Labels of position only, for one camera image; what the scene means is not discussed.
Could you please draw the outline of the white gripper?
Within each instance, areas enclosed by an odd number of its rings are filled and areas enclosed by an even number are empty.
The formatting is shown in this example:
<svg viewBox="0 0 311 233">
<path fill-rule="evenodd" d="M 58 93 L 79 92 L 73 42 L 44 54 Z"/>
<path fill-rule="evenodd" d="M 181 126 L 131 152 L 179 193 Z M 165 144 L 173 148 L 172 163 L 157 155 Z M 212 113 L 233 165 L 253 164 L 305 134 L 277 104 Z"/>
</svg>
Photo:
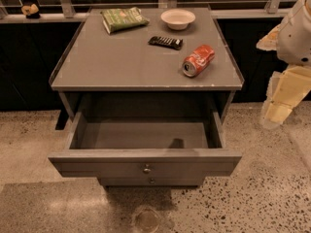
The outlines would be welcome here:
<svg viewBox="0 0 311 233">
<path fill-rule="evenodd" d="M 256 48 L 276 50 L 288 68 L 274 72 L 266 90 L 260 124 L 274 129 L 283 124 L 294 108 L 311 91 L 311 0 L 297 0 L 288 14 L 263 38 Z"/>
</svg>

